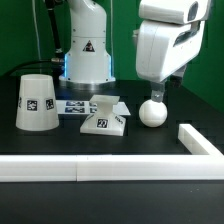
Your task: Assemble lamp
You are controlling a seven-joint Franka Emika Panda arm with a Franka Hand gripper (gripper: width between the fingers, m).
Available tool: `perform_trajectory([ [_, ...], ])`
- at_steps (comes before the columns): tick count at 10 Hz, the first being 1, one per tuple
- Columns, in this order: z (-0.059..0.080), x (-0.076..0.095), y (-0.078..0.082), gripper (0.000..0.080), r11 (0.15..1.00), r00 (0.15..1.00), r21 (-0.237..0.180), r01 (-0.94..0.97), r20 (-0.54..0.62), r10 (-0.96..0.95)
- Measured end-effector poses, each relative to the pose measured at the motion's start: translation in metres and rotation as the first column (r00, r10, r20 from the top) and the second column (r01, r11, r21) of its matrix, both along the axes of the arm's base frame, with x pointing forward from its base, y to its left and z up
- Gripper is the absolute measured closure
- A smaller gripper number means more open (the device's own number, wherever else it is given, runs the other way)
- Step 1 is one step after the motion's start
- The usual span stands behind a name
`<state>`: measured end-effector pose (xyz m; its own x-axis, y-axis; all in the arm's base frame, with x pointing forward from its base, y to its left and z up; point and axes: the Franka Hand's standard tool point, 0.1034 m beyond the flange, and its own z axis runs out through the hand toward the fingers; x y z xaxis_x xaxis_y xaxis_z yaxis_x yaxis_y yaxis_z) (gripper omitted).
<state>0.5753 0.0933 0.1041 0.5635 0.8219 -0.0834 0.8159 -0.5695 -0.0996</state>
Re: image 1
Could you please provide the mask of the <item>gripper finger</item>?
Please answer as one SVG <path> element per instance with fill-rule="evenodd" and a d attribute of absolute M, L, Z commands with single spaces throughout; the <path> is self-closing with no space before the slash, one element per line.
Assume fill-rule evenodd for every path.
<path fill-rule="evenodd" d="M 184 65 L 170 76 L 170 82 L 174 87 L 180 87 L 182 85 L 186 68 L 187 66 Z"/>
<path fill-rule="evenodd" d="M 151 99 L 155 102 L 162 102 L 165 93 L 165 83 L 151 83 Z"/>

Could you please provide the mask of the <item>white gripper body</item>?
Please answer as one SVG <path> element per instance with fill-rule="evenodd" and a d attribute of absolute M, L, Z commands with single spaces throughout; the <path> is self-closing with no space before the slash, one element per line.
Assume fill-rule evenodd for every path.
<path fill-rule="evenodd" d="M 136 71 L 140 78 L 160 83 L 200 51 L 205 22 L 186 25 L 143 21 L 138 31 Z"/>

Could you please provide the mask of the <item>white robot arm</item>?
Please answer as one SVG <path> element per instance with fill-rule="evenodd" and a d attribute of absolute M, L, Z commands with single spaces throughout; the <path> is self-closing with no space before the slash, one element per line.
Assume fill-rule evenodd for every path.
<path fill-rule="evenodd" d="M 106 51 L 106 12 L 93 0 L 68 0 L 71 47 L 60 81 L 96 89 L 115 81 Z M 151 99 L 162 102 L 170 76 L 180 81 L 201 48 L 212 0 L 141 0 L 140 28 L 133 32 L 137 75 L 151 82 Z"/>

